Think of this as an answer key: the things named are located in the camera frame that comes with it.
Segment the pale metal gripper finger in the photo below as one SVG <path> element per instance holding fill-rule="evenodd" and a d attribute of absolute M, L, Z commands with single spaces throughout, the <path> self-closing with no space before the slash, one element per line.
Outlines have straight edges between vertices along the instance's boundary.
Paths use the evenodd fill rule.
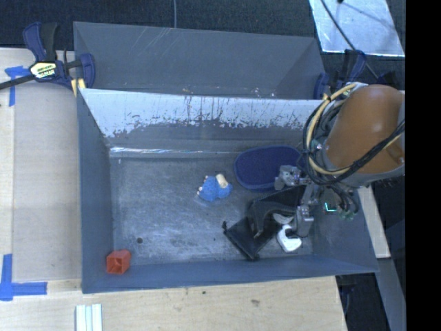
<path fill-rule="evenodd" d="M 279 174 L 275 178 L 275 190 L 282 190 L 285 187 L 297 187 L 307 185 L 306 174 L 297 166 L 282 165 L 279 168 Z"/>
<path fill-rule="evenodd" d="M 308 205 L 300 205 L 297 207 L 296 220 L 296 234 L 302 238 L 307 237 L 312 225 L 314 224 L 314 217 L 310 213 Z"/>

